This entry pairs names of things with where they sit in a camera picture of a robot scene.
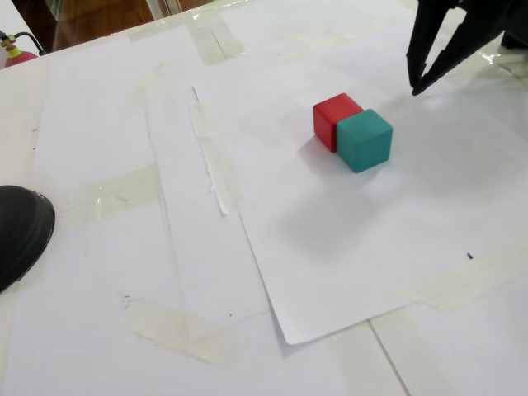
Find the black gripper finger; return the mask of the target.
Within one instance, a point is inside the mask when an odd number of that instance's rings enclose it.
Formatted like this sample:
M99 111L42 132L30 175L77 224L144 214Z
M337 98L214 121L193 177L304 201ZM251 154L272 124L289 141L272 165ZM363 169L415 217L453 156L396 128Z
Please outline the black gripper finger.
M412 94L417 96L445 76L471 54L496 39L502 33L527 44L526 1L452 1L455 8L466 11L448 45L439 53L433 65L423 71Z
M452 1L420 0L408 46L408 76L411 87L416 87L426 67L427 56L441 28L447 12L454 7Z

